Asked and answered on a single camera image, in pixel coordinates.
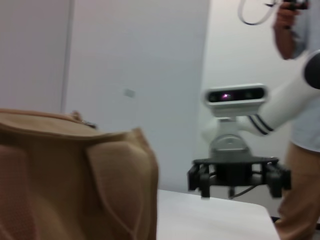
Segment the hand of person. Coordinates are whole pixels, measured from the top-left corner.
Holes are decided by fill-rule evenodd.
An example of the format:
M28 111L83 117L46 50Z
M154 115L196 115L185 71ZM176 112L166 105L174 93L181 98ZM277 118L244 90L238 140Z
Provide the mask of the hand of person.
M288 29L295 23L295 18L300 14L302 4L296 1L284 1L279 5L276 12L273 28Z

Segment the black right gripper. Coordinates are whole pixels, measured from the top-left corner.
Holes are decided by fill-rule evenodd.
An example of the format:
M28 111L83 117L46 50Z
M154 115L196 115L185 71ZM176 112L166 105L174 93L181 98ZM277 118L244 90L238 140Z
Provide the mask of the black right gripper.
M198 190L204 199L211 197L210 186L268 186L272 198L292 189L291 171L276 157L228 154L224 157L196 159L187 172L189 192Z

